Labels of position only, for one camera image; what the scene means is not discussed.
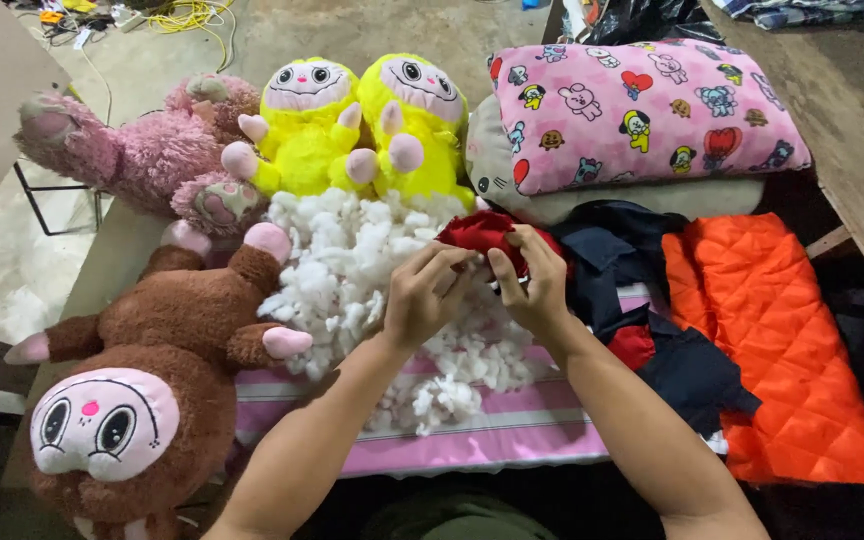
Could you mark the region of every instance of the white stuffing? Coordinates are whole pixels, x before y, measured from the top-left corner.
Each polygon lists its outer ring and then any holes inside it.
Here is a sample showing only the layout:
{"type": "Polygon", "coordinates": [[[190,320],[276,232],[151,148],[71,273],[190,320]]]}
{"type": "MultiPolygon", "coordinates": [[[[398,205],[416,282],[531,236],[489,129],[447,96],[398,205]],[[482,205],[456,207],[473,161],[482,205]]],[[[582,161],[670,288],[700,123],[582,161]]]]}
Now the white stuffing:
{"type": "MultiPolygon", "coordinates": [[[[443,196],[415,197],[406,206],[397,192],[380,201],[336,188],[301,198],[274,194],[263,217],[288,232],[293,249],[282,289],[258,313],[314,338],[310,350],[286,360],[289,370],[318,381],[341,362],[380,321],[392,271],[464,214],[461,202],[443,196]]],[[[434,361],[439,373],[398,376],[368,429],[415,428],[428,435],[481,411],[474,385],[504,392],[546,369],[524,358],[532,335],[485,283],[468,292],[459,313],[416,354],[434,361]]]]}

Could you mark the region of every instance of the orange quilted fabric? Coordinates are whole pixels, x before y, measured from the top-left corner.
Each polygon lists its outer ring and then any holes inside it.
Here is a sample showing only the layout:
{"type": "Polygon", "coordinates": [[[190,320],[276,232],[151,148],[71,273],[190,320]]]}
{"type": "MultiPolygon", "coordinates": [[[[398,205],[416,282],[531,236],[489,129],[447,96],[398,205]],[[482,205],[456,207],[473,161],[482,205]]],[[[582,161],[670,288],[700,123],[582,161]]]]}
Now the orange quilted fabric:
{"type": "Polygon", "coordinates": [[[864,404],[806,250],[774,214],[698,219],[662,240],[673,320],[762,400],[724,413],[726,464],[752,483],[864,484],[864,404]]]}

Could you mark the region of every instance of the brown fur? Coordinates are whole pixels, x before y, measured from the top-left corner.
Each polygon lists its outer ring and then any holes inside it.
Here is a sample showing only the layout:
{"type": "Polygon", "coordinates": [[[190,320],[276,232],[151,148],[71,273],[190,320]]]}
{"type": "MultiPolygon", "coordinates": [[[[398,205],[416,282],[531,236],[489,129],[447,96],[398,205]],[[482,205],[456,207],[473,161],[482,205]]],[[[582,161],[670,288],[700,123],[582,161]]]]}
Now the brown fur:
{"type": "Polygon", "coordinates": [[[133,478],[104,482],[83,471],[33,470],[34,491],[66,517],[95,522],[100,540],[117,538],[126,523],[146,517],[151,538],[175,537],[172,509],[221,469],[233,443],[233,375],[276,361],[262,334],[278,325],[257,324],[256,310],[278,285],[281,265],[251,246],[240,248],[228,268],[188,269],[202,263],[193,251],[160,247],[138,284],[99,315],[46,330],[51,360],[89,357],[71,374],[139,369],[161,378],[178,403],[181,422],[172,442],[133,478]]]}

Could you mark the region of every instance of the person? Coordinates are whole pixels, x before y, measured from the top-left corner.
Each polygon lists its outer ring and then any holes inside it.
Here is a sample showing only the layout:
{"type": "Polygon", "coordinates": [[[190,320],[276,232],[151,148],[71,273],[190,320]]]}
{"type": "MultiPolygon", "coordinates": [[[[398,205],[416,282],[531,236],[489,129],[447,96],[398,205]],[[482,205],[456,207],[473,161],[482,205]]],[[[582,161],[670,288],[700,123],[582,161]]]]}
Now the person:
{"type": "MultiPolygon", "coordinates": [[[[529,226],[516,226],[507,240],[521,250],[530,279],[521,285],[508,256],[489,250],[503,304],[558,364],[618,469],[658,513],[666,536],[768,538],[722,461],[569,312],[562,258],[529,226]]],[[[266,434],[205,540],[284,539],[312,515],[386,387],[426,339],[456,315],[473,286],[468,263],[474,256],[475,251],[433,243],[392,273],[383,327],[266,434]],[[448,288],[440,286],[450,280],[448,288]]]]}

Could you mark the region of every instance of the metal frame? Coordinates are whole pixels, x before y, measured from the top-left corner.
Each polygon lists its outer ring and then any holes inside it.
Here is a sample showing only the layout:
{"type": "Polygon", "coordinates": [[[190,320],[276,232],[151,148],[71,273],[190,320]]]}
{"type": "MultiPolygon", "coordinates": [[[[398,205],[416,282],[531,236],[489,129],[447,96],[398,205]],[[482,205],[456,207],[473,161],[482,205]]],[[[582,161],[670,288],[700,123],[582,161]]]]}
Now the metal frame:
{"type": "MultiPolygon", "coordinates": [[[[45,233],[46,237],[54,237],[55,235],[74,233],[76,231],[76,229],[74,228],[66,228],[66,230],[57,231],[49,229],[48,224],[45,223],[45,218],[42,216],[42,211],[39,210],[39,203],[36,202],[35,192],[91,190],[91,188],[87,185],[50,185],[46,187],[30,187],[29,182],[25,179],[25,174],[22,173],[22,167],[18,165],[18,161],[16,161],[12,165],[12,168],[15,170],[15,176],[18,177],[19,184],[22,185],[22,190],[25,191],[25,196],[29,198],[31,211],[35,213],[35,217],[38,219],[38,225],[42,227],[42,233],[45,233]]],[[[98,190],[92,191],[92,211],[95,213],[95,230],[98,231],[99,226],[102,225],[102,200],[100,198],[100,192],[98,190]]]]}

